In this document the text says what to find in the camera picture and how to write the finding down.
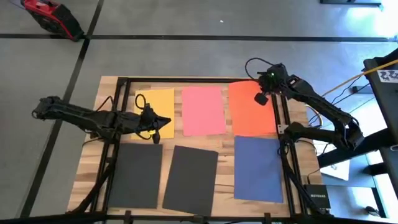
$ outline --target wooden table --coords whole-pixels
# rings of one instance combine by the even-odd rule
[[[107,96],[113,96],[116,88],[118,77],[102,77],[98,93],[95,99],[94,108],[106,99]],[[183,135],[182,131],[182,97],[181,90],[184,86],[208,86],[216,85],[222,86],[222,95],[224,101],[224,115],[226,118],[226,134],[212,135],[212,136],[189,136]],[[162,139],[163,144],[163,158],[162,158],[162,172],[160,177],[159,197],[156,209],[136,209],[136,208],[109,208],[108,214],[122,215],[125,210],[131,210],[132,215],[187,215],[192,214],[178,212],[174,210],[167,210],[162,208],[163,197],[167,178],[169,176],[169,169],[171,165],[174,145],[195,147],[199,149],[214,150],[219,153],[218,166],[215,182],[215,194],[213,199],[212,217],[263,217],[264,213],[268,212],[272,217],[289,217],[289,207],[285,192],[285,184],[282,183],[284,202],[258,202],[234,199],[234,136],[232,133],[231,113],[228,108],[228,84],[227,83],[154,83],[154,82],[135,82],[129,90],[129,98],[127,103],[127,111],[132,111],[134,104],[134,94],[136,90],[153,90],[162,88],[175,89],[175,137],[173,139]],[[124,90],[121,91],[120,99],[123,97]],[[279,114],[282,124],[284,123],[284,116],[280,98],[278,99]],[[119,101],[118,109],[120,109],[121,100]],[[308,124],[306,108],[303,103],[295,100],[288,101],[289,113],[291,121],[297,121],[304,125]],[[102,110],[110,110],[111,104],[106,103]],[[277,135],[265,136],[265,138],[277,139]],[[151,144],[152,141],[132,140],[130,135],[124,135],[121,143],[139,142]],[[76,173],[76,179],[73,184],[68,210],[72,210],[86,197],[87,193],[95,184],[96,175],[98,171],[98,164],[102,153],[102,142],[90,142],[83,147],[80,163]],[[302,175],[303,183],[306,182],[307,175],[319,168],[317,157],[314,148],[305,142],[296,144],[298,163]],[[316,172],[311,176],[312,184],[321,184],[322,177],[320,172]],[[99,205],[102,204],[104,186],[102,188]],[[300,212],[299,200],[297,191],[292,184],[292,191],[294,195],[295,211]]]

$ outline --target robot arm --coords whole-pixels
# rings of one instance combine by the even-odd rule
[[[268,93],[280,93],[285,95],[288,100],[293,98],[310,105],[335,126],[334,131],[328,131],[306,128],[300,123],[293,122],[284,131],[285,137],[289,140],[295,142],[299,138],[315,139],[330,142],[337,149],[350,151],[355,150],[363,141],[362,132],[355,118],[315,93],[312,86],[305,80],[296,75],[288,75],[283,64],[273,65],[266,72],[259,72],[259,74],[258,82],[262,93],[255,97],[258,103],[264,105],[266,103],[265,95]]]
[[[139,135],[141,131],[155,131],[151,137],[156,144],[160,141],[159,129],[171,121],[170,118],[158,116],[147,103],[144,103],[142,113],[138,115],[116,110],[93,111],[64,103],[57,96],[40,99],[32,116],[42,120],[61,119],[91,134],[91,138],[113,140],[117,134]]]

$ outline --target red object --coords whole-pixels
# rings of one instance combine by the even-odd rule
[[[21,4],[43,29],[73,41],[83,37],[78,21],[63,4],[49,0],[21,0]]]

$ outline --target metal bracket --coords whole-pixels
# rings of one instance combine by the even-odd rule
[[[205,217],[203,217],[203,216],[197,216],[197,215],[192,216],[192,221],[191,221],[191,222],[192,222],[192,223],[200,223],[200,224],[205,224],[205,223],[207,223]]]
[[[264,213],[264,221],[261,222],[262,224],[272,224],[271,220],[271,214],[270,213]]]
[[[123,220],[123,224],[132,224],[133,219],[131,218],[131,211],[127,210],[126,212],[124,212],[124,220]]]
[[[288,125],[286,124],[278,124],[278,133],[279,134],[284,134],[285,133],[285,129],[287,128]]]

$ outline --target black paper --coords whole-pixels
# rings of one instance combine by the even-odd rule
[[[218,153],[175,146],[163,208],[210,216]]]
[[[162,145],[121,144],[109,207],[156,208]]]

